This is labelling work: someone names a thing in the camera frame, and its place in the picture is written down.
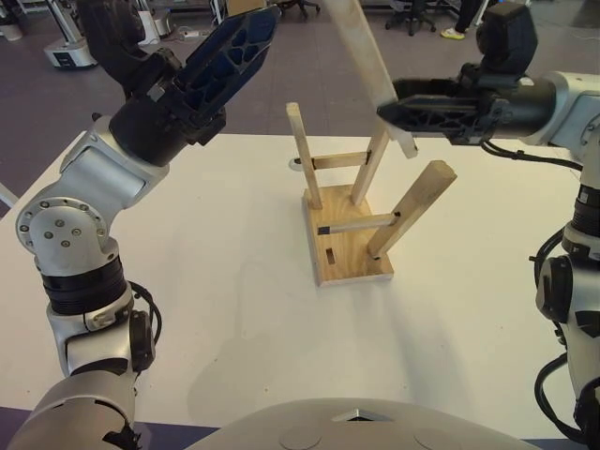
silver robot arm segment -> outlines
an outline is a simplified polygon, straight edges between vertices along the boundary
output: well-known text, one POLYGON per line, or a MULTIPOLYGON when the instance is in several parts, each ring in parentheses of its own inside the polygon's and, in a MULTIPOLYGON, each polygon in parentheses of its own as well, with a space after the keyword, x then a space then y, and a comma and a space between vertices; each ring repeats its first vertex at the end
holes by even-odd
POLYGON ((158 326, 160 318, 149 292, 126 281, 111 225, 188 143, 204 145, 223 129, 224 106, 263 65, 279 17, 266 7, 228 18, 183 66, 168 49, 139 49, 143 28, 127 1, 82 0, 78 10, 93 55, 127 101, 114 117, 99 117, 65 157, 59 180, 18 217, 17 234, 50 299, 66 378, 10 450, 138 448, 133 386, 154 361, 152 318, 158 326), (133 308, 133 291, 149 314, 133 308))
POLYGON ((109 122, 109 117, 96 121, 65 157, 60 179, 42 189, 17 220, 19 239, 36 255, 51 298, 47 314, 66 376, 99 360, 130 362, 124 339, 129 323, 119 321, 131 311, 132 294, 110 229, 119 211, 137 203, 169 171, 127 155, 109 122), (61 283, 72 285, 57 286, 61 283))

wooden dowel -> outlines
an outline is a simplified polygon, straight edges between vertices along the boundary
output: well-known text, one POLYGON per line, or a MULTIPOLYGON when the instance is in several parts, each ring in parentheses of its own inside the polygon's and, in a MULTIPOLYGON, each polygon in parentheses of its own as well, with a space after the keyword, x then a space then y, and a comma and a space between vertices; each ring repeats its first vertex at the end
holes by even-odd
POLYGON ((328 223, 319 224, 317 234, 356 232, 368 228, 387 227, 392 225, 397 218, 394 214, 376 214, 345 220, 332 220, 328 223))
POLYGON ((381 258, 456 179, 457 175, 444 161, 429 162, 394 208, 393 213, 399 214, 394 224, 380 228, 368 241, 368 254, 381 258))
POLYGON ((365 198, 368 188, 373 181, 373 176, 375 176, 375 172, 383 158, 385 147, 389 142, 390 137, 387 134, 385 123, 378 118, 375 132, 368 143, 368 163, 361 166, 352 187, 352 203, 358 205, 365 198))
POLYGON ((310 192, 310 206, 315 209, 322 209, 321 195, 319 194, 319 185, 317 184, 317 176, 315 175, 314 167, 312 166, 312 158, 308 149, 307 133, 304 130, 302 123, 302 115, 300 115, 300 107, 297 103, 287 103, 285 111, 290 119, 292 133, 296 139, 298 147, 298 155, 302 163, 302 170, 307 179, 308 191, 310 192))
POLYGON ((314 157, 312 166, 315 170, 333 169, 336 167, 362 166, 367 162, 367 152, 342 153, 339 155, 327 155, 314 157))
MULTIPOLYGON (((398 100, 396 89, 358 0, 324 0, 324 3, 354 61, 374 110, 398 100)), ((392 125, 386 125, 386 129, 392 139, 398 141, 407 158, 416 156, 416 145, 411 133, 392 125)))

sneaker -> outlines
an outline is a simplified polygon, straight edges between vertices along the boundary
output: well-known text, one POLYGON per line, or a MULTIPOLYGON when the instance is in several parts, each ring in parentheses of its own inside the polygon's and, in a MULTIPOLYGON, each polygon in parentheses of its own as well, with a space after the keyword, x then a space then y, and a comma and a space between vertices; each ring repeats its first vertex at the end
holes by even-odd
POLYGON ((454 40, 462 40, 465 38, 464 33, 459 33, 454 28, 448 28, 447 30, 443 30, 440 35, 442 38, 446 39, 454 39, 454 40))

white table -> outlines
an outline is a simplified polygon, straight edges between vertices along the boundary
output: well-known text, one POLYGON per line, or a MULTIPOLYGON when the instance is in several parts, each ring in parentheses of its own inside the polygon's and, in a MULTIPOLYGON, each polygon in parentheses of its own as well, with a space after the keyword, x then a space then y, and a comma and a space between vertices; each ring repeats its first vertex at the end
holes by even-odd
MULTIPOLYGON (((364 151, 367 142, 309 138, 315 155, 364 151)), ((533 399, 538 369, 563 349, 535 307, 528 256, 572 216, 578 181, 477 147, 418 144, 411 160, 388 147, 367 195, 374 213, 390 211, 432 159, 445 159, 458 179, 390 251, 394 279, 323 289, 309 258, 305 182, 288 167, 293 138, 219 135, 186 149, 112 229, 128 279, 154 294, 164 316, 136 418, 219 427, 288 400, 369 397, 519 438, 561 437, 533 399)), ((0 221, 1 406, 31 409, 61 378, 41 280, 13 231, 58 167, 0 221)), ((341 184, 354 174, 319 177, 341 184)), ((566 370, 547 394, 571 416, 566 370)))

black cable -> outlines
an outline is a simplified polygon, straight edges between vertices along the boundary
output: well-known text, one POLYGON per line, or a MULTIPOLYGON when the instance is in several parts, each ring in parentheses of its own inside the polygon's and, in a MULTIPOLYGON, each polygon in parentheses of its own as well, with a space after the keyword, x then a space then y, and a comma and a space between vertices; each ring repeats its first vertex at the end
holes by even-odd
POLYGON ((162 332, 162 315, 160 314, 160 310, 157 307, 157 304, 154 302, 154 297, 152 294, 137 283, 130 281, 131 289, 135 292, 133 298, 143 298, 148 304, 148 309, 150 310, 150 324, 154 323, 154 318, 157 318, 157 331, 154 334, 154 345, 158 344, 158 340, 160 339, 160 333, 162 332))
POLYGON ((581 164, 578 164, 575 161, 569 161, 568 159, 560 159, 559 157, 537 157, 535 155, 525 153, 522 150, 511 152, 509 150, 499 147, 498 145, 490 141, 481 142, 481 148, 483 148, 486 153, 494 157, 508 158, 519 161, 546 162, 547 164, 555 164, 557 166, 566 167, 568 169, 574 169, 580 172, 583 169, 581 164))
POLYGON ((557 232, 552 234, 549 239, 542 244, 535 256, 530 257, 530 261, 533 261, 533 279, 535 280, 535 287, 537 287, 540 279, 540 272, 542 271, 542 265, 548 258, 548 255, 552 250, 558 246, 563 240, 564 228, 560 228, 557 232))
POLYGON ((547 363, 542 369, 540 373, 538 373, 537 378, 535 379, 534 393, 535 393, 535 401, 537 402, 542 413, 552 422, 556 428, 568 439, 574 441, 576 443, 586 443, 585 436, 583 432, 566 425, 561 419, 559 419, 550 406, 548 398, 546 397, 546 393, 544 392, 544 381, 546 378, 555 372, 557 369, 564 366, 567 362, 566 353, 563 353, 558 358, 553 361, 547 363))

